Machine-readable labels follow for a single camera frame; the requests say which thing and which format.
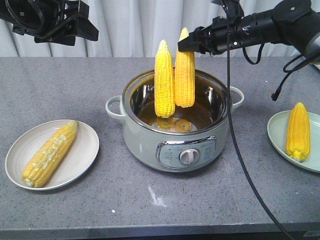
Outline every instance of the pot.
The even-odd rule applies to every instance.
[[[195,70],[195,103],[192,107],[176,106],[170,118],[155,114],[154,70],[133,78],[122,95],[111,97],[105,104],[107,114],[123,125],[124,141],[142,163],[165,172],[189,172],[202,168],[222,152],[229,132],[227,88],[216,77]],[[234,112],[244,101],[244,94],[233,103]],[[119,113],[110,105],[119,102]],[[177,131],[175,124],[188,123]]]

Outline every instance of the control panel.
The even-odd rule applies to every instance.
[[[158,144],[155,156],[169,168],[190,168],[213,160],[216,150],[216,137],[209,136],[189,141],[162,141]]]

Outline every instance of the black robotic arm joint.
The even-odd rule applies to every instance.
[[[97,41],[99,31],[88,17],[89,6],[81,0],[0,0],[0,19],[12,23],[17,34],[34,36],[36,43]]]
[[[238,0],[212,0],[229,6]],[[179,51],[208,52],[213,55],[227,51],[227,24],[216,17],[212,25],[196,28],[178,43]],[[294,46],[304,56],[320,49],[320,14],[311,9],[311,0],[283,0],[274,9],[230,21],[229,49],[239,49],[265,43]]]
[[[236,18],[241,18],[245,15],[239,1],[240,0],[211,0],[212,3],[219,4],[227,8],[231,24]]]

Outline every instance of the pale corn cob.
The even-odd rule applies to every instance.
[[[30,187],[40,188],[50,178],[74,141],[78,122],[63,125],[36,152],[22,171],[22,180]]]
[[[184,27],[179,41],[189,36]],[[193,51],[176,51],[174,70],[175,104],[182,108],[192,107],[195,103],[195,53]]]
[[[154,110],[158,117],[175,113],[174,66],[165,40],[159,44],[154,66]]]
[[[292,109],[286,137],[286,153],[303,162],[311,150],[310,119],[305,105],[298,102]]]

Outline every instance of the black cable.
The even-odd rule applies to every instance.
[[[262,56],[262,50],[264,49],[264,46],[265,46],[264,43],[260,45],[256,62],[252,61],[252,60],[249,58],[249,56],[248,56],[248,54],[247,54],[246,48],[243,47],[243,48],[242,48],[242,52],[243,52],[243,55],[244,55],[245,60],[247,60],[247,61],[248,61],[250,64],[252,64],[252,65],[256,65],[256,64],[260,63],[261,56]]]
[[[283,71],[286,73],[285,77],[282,79],[280,85],[276,89],[276,91],[271,95],[271,98],[273,101],[276,101],[279,97],[279,94],[282,90],[282,86],[285,83],[285,81],[288,79],[288,77],[295,71],[298,71],[299,69],[302,69],[304,66],[310,64],[313,60],[317,59],[320,57],[320,51],[317,51],[313,54],[311,54],[309,57],[307,57],[305,60],[300,62],[298,65],[296,65],[294,68],[288,70],[288,66],[297,61],[299,58],[303,57],[303,55],[299,55],[295,57],[294,59],[290,60],[286,65],[283,67]]]
[[[272,212],[269,210],[263,199],[261,198],[260,194],[258,193],[249,173],[246,168],[246,165],[243,161],[243,158],[241,156],[238,143],[236,140],[235,132],[234,132],[234,127],[232,123],[232,117],[231,117],[231,94],[230,94],[230,20],[229,20],[229,12],[225,4],[225,0],[222,0],[223,2],[223,10],[225,11],[226,14],[226,24],[227,24],[227,115],[228,115],[228,120],[229,120],[229,128],[230,128],[230,133],[233,141],[233,145],[235,147],[236,154],[239,158],[239,161],[241,163],[241,167],[243,169],[243,172],[245,174],[246,179],[248,180],[250,187],[252,188],[256,198],[260,202],[261,206],[265,210],[265,212],[268,214],[268,216],[272,219],[274,224],[285,234],[288,236],[289,239],[295,240],[288,232],[287,230],[280,224],[280,222],[275,218],[275,216],[272,214]]]

